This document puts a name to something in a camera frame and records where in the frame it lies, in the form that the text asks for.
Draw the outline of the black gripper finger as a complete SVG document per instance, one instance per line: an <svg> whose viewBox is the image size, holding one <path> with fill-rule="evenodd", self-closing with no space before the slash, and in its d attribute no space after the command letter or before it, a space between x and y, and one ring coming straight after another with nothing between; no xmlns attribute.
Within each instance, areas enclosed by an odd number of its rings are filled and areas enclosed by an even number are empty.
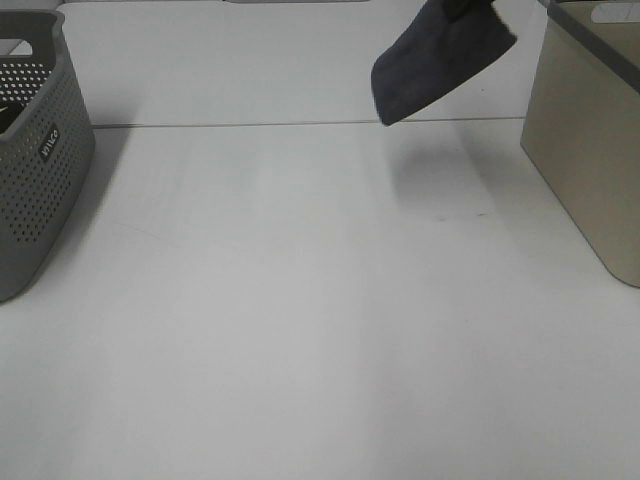
<svg viewBox="0 0 640 480"><path fill-rule="evenodd" d="M491 6L493 0L444 0L444 13L449 21L458 21L481 6Z"/></svg>

